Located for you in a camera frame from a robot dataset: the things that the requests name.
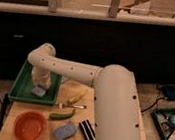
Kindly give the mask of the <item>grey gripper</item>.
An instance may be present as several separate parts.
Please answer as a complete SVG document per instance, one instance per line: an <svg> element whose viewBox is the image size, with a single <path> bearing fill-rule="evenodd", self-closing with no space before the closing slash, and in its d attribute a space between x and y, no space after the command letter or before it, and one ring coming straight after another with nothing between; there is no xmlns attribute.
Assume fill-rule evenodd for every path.
<svg viewBox="0 0 175 140"><path fill-rule="evenodd" d="M45 88L45 90L48 90L51 86L51 73L47 70L43 70L42 68L38 68L34 66L32 68L32 81L35 86L38 86L39 84Z"/></svg>

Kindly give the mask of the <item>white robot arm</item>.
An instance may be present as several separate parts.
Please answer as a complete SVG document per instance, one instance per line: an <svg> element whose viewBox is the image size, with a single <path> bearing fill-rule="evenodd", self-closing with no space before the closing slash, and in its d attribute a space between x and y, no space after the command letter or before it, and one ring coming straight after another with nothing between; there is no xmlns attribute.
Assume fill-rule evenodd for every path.
<svg viewBox="0 0 175 140"><path fill-rule="evenodd" d="M55 48L45 43L27 59L36 75L46 71L75 79L95 90L96 140L141 140L139 103L134 73L122 65L99 67L55 57Z"/></svg>

